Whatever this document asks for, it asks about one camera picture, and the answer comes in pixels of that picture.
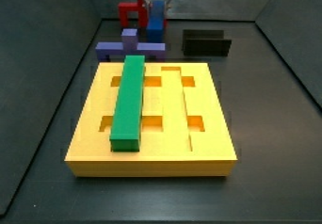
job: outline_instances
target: gray floor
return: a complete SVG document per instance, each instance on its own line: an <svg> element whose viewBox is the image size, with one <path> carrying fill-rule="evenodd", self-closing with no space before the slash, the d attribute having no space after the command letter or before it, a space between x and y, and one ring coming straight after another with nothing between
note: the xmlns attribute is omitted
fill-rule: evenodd
<svg viewBox="0 0 322 224"><path fill-rule="evenodd" d="M239 155L227 178L75 178L63 158L96 72L97 41L120 41L103 22L53 117L7 221L321 220L322 118L255 24L170 22L167 55L183 60L186 28L223 29L227 58L207 60Z"/></svg>

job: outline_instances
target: yellow wooden block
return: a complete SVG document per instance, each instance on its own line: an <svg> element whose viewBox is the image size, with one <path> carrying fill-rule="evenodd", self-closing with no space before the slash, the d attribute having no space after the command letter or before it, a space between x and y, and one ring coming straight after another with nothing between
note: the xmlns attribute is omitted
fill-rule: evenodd
<svg viewBox="0 0 322 224"><path fill-rule="evenodd" d="M236 155L206 63L146 63L139 152L111 152L122 63L100 63L65 162L75 176L226 176Z"/></svg>

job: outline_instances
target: green bar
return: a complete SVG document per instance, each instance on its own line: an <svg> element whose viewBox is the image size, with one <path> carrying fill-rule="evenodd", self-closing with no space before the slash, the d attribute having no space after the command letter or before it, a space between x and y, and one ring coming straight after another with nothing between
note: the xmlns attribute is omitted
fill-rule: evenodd
<svg viewBox="0 0 322 224"><path fill-rule="evenodd" d="M113 152L139 152L144 56L127 56L109 140Z"/></svg>

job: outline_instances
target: hole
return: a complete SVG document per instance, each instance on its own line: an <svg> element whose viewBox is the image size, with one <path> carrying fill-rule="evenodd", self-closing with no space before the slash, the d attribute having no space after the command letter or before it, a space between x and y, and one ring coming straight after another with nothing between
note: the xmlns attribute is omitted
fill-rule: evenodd
<svg viewBox="0 0 322 224"><path fill-rule="evenodd" d="M111 87L119 87L120 84L120 76L113 76L111 81Z"/></svg>
<svg viewBox="0 0 322 224"><path fill-rule="evenodd" d="M160 67L162 71L182 71L180 67Z"/></svg>
<svg viewBox="0 0 322 224"><path fill-rule="evenodd" d="M162 132L162 116L142 116L140 130L143 132Z"/></svg>
<svg viewBox="0 0 322 224"><path fill-rule="evenodd" d="M159 76L144 77L144 86L146 87L160 87L162 86L162 78Z"/></svg>
<svg viewBox="0 0 322 224"><path fill-rule="evenodd" d="M204 132L204 121L202 116L187 116L187 126L191 132Z"/></svg>
<svg viewBox="0 0 322 224"><path fill-rule="evenodd" d="M184 87L196 87L192 76L182 76L182 82Z"/></svg>
<svg viewBox="0 0 322 224"><path fill-rule="evenodd" d="M105 132L105 131L111 132L112 122L113 122L113 116L103 116L100 125L99 125L99 131L100 132Z"/></svg>

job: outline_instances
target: stacked blocks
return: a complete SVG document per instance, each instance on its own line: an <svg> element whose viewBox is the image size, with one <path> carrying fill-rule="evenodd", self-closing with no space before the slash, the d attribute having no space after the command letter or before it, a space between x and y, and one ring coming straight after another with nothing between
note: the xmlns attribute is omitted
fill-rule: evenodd
<svg viewBox="0 0 322 224"><path fill-rule="evenodd" d="M139 151L143 76L144 56L127 56L109 135L113 152Z"/></svg>
<svg viewBox="0 0 322 224"><path fill-rule="evenodd" d="M138 88L142 58L136 58L135 62L132 60L132 57L127 58L126 65L130 63L128 67L132 68L139 63L134 80L139 82ZM130 73L126 65L100 63L97 66L65 156L75 176L228 175L236 155L206 63L144 64L139 152L111 150L113 143L109 138L113 139L111 136L117 128L117 96L123 95L123 77ZM132 97L128 98L130 105L134 101ZM131 111L124 112L126 120L130 120Z"/></svg>
<svg viewBox="0 0 322 224"><path fill-rule="evenodd" d="M143 6L143 0L134 3L120 2L117 4L117 16L122 27L128 27L127 12L136 11L139 15L139 27L147 26L147 9Z"/></svg>
<svg viewBox="0 0 322 224"><path fill-rule="evenodd" d="M164 25L164 2L154 1L150 10L148 24L146 28L147 41L162 42Z"/></svg>
<svg viewBox="0 0 322 224"><path fill-rule="evenodd" d="M123 29L122 42L99 42L96 45L97 61L109 61L109 56L143 55L164 61L164 43L139 42L138 29Z"/></svg>

